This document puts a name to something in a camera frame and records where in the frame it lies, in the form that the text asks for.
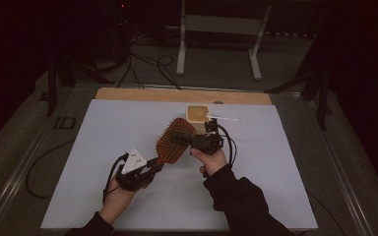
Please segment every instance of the person's right hand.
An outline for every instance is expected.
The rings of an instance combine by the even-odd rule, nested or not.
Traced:
[[[191,148],[190,152],[193,156],[195,156],[202,163],[204,163],[205,167],[204,166],[201,167],[200,169],[201,173],[204,173],[204,171],[207,171],[207,173],[210,176],[212,176],[221,168],[226,166],[226,158],[222,149],[218,149],[212,155],[205,154],[201,150],[195,149],[195,148]]]

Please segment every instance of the black jacket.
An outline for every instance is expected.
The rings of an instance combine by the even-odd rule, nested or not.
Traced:
[[[262,190],[247,178],[237,180],[229,165],[204,182],[214,199],[214,209],[223,211],[229,229],[238,235],[292,236],[281,223],[269,214]],[[74,228],[66,236],[108,236],[113,227],[98,213],[83,228]]]

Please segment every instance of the dark background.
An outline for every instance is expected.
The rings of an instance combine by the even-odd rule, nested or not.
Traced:
[[[237,11],[249,1],[188,2],[188,11],[197,14],[255,17],[254,11]],[[123,19],[160,40],[164,26],[179,25],[179,1],[116,1],[121,3],[126,8],[114,14],[115,1],[107,0],[0,1],[0,129],[34,90],[54,43],[92,63],[112,55],[98,40],[101,35],[121,38],[115,55],[126,46],[125,30],[112,34]],[[330,88],[378,173],[378,1],[281,1],[267,32],[312,37],[319,29],[303,65],[332,65]]]

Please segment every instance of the wooden hairbrush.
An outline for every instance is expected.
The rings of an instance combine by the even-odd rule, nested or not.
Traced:
[[[189,144],[180,144],[173,140],[174,134],[182,134],[189,137],[196,135],[195,128],[185,119],[174,119],[162,136],[157,140],[156,151],[159,162],[168,164],[175,163],[183,152],[188,148]]]

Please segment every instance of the floor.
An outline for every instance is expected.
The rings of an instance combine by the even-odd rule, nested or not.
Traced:
[[[256,82],[248,60],[247,47],[205,44],[189,41],[186,68],[183,76],[174,74],[177,46],[173,42],[140,41],[131,51],[155,59],[171,56],[167,66],[173,78],[183,89],[236,89],[263,91],[293,78],[312,41],[297,37],[265,36],[258,60],[263,80]],[[161,59],[167,63],[169,58]],[[159,71],[137,57],[132,59],[134,73],[129,73],[122,87],[135,87],[139,81],[146,88],[173,89]],[[116,83],[126,71],[122,67],[106,77]],[[54,190],[71,144],[79,131],[89,101],[98,88],[104,87],[76,75],[74,88],[58,90],[58,109],[47,118],[47,103],[39,101],[46,91],[46,75],[37,81],[35,92],[18,109],[0,132],[0,235],[63,235],[64,231],[39,228],[49,201],[32,197],[24,180],[28,167],[31,189],[45,197]],[[378,178],[364,149],[330,91],[331,115],[326,117],[327,132],[315,122],[313,102],[298,97],[303,85],[271,96],[283,121],[289,144],[309,201],[314,209],[319,229],[306,232],[307,236],[323,235],[378,235]],[[74,117],[74,129],[54,129],[57,117]],[[3,192],[13,190],[14,194]],[[136,233],[120,235],[224,235],[225,233]]]

